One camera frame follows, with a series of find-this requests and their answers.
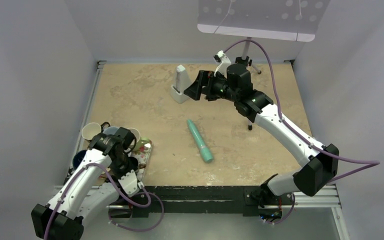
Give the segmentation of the green mug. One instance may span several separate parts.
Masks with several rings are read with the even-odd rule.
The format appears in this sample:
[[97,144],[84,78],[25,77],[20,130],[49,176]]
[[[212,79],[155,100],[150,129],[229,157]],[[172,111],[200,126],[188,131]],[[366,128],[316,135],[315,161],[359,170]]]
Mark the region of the green mug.
[[138,129],[129,127],[128,130],[133,133],[136,139],[136,142],[133,141],[129,146],[133,152],[138,151],[141,147],[144,147],[151,142],[147,137],[143,137]]

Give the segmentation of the dark blue mug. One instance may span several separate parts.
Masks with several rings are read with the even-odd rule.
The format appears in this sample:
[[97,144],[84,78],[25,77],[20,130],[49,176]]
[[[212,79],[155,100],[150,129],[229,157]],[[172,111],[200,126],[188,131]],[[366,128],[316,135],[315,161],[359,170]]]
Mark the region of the dark blue mug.
[[86,152],[87,150],[80,150],[79,152],[77,152],[74,157],[72,158],[72,167],[73,169],[77,169],[79,167],[79,165],[81,164],[81,162],[83,161],[85,155],[86,155]]

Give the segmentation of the light grey footed mug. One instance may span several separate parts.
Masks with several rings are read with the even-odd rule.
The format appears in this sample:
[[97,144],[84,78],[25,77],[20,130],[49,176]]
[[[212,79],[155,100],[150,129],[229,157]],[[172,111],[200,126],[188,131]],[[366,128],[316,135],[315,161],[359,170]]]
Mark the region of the light grey footed mug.
[[106,135],[116,135],[118,130],[118,126],[109,126],[105,128],[102,133]]

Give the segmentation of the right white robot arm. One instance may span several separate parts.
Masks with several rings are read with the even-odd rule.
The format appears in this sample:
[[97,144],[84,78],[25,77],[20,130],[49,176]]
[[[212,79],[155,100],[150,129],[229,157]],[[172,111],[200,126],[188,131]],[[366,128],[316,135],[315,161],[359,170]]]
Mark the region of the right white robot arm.
[[313,139],[289,123],[271,98],[254,89],[251,73],[244,65],[232,64],[225,74],[200,70],[184,94],[195,101],[204,95],[207,101],[233,102],[239,114],[270,133],[298,162],[300,170],[275,174],[261,185],[264,202],[272,204],[280,195],[294,192],[312,197],[337,175],[339,149]]

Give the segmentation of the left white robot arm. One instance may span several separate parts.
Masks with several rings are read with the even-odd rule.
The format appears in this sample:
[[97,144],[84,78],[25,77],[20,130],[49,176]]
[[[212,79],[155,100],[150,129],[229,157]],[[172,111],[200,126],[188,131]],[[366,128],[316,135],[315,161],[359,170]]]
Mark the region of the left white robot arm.
[[43,240],[79,240],[88,221],[104,207],[122,205],[141,189],[138,161],[131,156],[138,139],[128,128],[99,130],[72,176],[45,205],[31,211],[35,234]]

